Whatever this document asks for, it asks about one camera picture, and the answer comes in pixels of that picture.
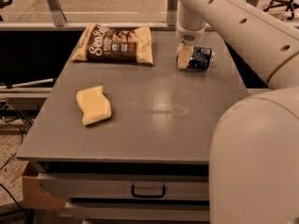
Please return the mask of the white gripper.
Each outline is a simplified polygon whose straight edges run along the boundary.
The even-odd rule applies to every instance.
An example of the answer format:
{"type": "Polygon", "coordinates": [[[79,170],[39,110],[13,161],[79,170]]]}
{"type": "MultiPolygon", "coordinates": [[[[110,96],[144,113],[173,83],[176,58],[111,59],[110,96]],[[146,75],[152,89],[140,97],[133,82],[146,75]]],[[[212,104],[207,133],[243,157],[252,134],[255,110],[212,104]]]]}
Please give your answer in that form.
{"type": "Polygon", "coordinates": [[[177,24],[176,37],[180,43],[177,50],[177,66],[179,69],[186,69],[193,54],[193,46],[198,44],[205,32],[206,27],[198,30],[188,30],[177,24]]]}

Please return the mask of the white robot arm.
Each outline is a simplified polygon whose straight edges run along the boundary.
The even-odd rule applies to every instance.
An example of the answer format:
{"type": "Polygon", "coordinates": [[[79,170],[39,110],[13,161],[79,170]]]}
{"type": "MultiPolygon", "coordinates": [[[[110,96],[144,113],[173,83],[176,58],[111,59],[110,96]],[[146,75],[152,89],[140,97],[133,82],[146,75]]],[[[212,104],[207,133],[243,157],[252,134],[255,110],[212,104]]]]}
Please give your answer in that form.
{"type": "Polygon", "coordinates": [[[210,224],[298,224],[298,31],[242,0],[178,0],[180,41],[207,25],[269,87],[231,106],[214,130],[210,224]]]}

